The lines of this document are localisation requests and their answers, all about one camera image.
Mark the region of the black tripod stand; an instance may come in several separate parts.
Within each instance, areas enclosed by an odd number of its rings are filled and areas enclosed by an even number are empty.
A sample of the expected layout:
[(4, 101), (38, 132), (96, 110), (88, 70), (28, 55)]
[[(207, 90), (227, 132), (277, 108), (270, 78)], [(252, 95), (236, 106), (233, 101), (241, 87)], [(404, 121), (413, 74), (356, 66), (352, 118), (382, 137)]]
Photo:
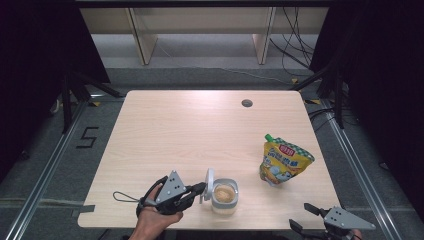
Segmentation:
[(295, 84), (292, 90), (299, 91), (313, 82), (321, 80), (317, 94), (320, 98), (327, 98), (334, 95), (334, 114), (338, 126), (343, 129), (342, 102), (343, 102), (343, 70), (337, 63), (329, 63), (321, 70), (315, 72), (312, 76), (300, 84)]
[(106, 86), (83, 73), (71, 71), (64, 75), (62, 79), (62, 104), (64, 114), (64, 127), (63, 132), (66, 133), (73, 122), (72, 109), (71, 109), (71, 94), (75, 96), (78, 102), (87, 102), (91, 99), (91, 95), (86, 86), (91, 85), (95, 88), (109, 94), (115, 98), (123, 98), (124, 94), (120, 93), (113, 88)]

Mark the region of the yellow spout pouch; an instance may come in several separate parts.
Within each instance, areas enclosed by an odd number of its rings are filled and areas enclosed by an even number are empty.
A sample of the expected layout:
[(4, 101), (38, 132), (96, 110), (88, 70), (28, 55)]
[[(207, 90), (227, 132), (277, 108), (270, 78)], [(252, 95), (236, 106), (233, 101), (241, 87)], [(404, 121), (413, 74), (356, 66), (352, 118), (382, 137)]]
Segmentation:
[(270, 186), (292, 179), (315, 161), (310, 152), (282, 138), (266, 134), (265, 140), (259, 176)]

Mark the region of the grey tape strip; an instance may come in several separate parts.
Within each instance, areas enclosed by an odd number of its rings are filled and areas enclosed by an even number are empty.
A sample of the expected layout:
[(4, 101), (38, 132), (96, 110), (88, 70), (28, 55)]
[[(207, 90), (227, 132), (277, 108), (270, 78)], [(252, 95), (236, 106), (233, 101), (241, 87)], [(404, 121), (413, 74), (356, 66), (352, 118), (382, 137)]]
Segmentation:
[(93, 212), (94, 210), (95, 210), (94, 205), (80, 206), (72, 210), (71, 216), (78, 217), (81, 213), (90, 213), (90, 212)]

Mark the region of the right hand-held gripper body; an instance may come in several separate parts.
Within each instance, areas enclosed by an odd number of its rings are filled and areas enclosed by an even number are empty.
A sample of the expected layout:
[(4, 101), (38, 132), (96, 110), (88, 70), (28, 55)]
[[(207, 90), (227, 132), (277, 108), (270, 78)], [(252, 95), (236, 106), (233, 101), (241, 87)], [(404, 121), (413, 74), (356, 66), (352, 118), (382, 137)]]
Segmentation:
[(321, 240), (351, 240), (353, 229), (375, 230), (376, 226), (347, 210), (334, 206), (325, 210), (325, 216), (321, 217), (325, 230), (322, 233), (307, 233), (310, 238)]

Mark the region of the black curtain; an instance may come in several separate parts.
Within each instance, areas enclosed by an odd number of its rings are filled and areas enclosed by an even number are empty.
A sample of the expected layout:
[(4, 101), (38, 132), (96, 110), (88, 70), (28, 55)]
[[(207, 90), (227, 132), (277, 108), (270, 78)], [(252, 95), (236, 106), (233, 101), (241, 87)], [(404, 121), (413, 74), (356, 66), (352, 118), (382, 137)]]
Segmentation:
[(353, 109), (424, 222), (424, 0), (335, 0), (310, 69), (345, 46)]
[(0, 0), (0, 181), (77, 73), (109, 81), (75, 0)]

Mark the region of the aluminium floor rail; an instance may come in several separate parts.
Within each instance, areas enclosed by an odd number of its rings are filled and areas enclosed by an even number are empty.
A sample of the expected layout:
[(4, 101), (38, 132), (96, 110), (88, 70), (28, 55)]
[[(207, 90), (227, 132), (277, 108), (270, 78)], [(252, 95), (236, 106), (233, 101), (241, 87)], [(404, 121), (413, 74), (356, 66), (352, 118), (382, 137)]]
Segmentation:
[(326, 116), (386, 239), (403, 240), (392, 215), (372, 184), (345, 130), (342, 129), (336, 121), (336, 114), (330, 111)]
[(39, 176), (33, 190), (24, 201), (21, 210), (13, 221), (5, 240), (21, 240), (38, 205), (44, 195), (60, 161), (70, 143), (75, 129), (80, 121), (81, 115), (87, 108), (88, 103), (80, 101), (74, 113), (71, 115), (71, 123), (67, 130), (61, 134), (54, 151), (50, 155), (41, 175)]

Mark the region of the clear jar with white lid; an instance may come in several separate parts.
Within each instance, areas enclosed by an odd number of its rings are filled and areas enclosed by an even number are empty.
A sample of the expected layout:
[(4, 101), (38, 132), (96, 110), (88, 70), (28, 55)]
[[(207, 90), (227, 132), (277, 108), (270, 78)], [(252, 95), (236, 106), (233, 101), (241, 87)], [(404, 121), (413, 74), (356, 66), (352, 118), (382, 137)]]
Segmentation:
[(205, 178), (206, 187), (200, 196), (199, 203), (210, 201), (211, 209), (220, 215), (235, 213), (239, 200), (237, 182), (230, 178), (215, 178), (215, 171), (209, 168)]

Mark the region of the person's left hand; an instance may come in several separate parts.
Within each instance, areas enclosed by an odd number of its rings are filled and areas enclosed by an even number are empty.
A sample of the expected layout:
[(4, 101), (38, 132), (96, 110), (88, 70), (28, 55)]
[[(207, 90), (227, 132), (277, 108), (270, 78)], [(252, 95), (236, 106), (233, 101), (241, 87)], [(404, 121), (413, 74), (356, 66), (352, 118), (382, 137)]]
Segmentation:
[(182, 212), (177, 212), (173, 215), (162, 215), (154, 207), (145, 207), (138, 216), (135, 229), (146, 229), (155, 232), (158, 237), (167, 227), (178, 223), (182, 217)]

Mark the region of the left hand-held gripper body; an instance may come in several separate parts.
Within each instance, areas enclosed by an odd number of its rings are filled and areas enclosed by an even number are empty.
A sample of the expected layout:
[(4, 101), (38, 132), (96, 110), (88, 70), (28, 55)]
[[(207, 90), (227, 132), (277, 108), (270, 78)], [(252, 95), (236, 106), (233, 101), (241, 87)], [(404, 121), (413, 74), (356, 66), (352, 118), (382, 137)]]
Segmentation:
[(179, 210), (180, 199), (192, 193), (190, 189), (191, 187), (185, 186), (178, 173), (173, 170), (154, 198), (155, 208), (162, 215), (183, 212)]

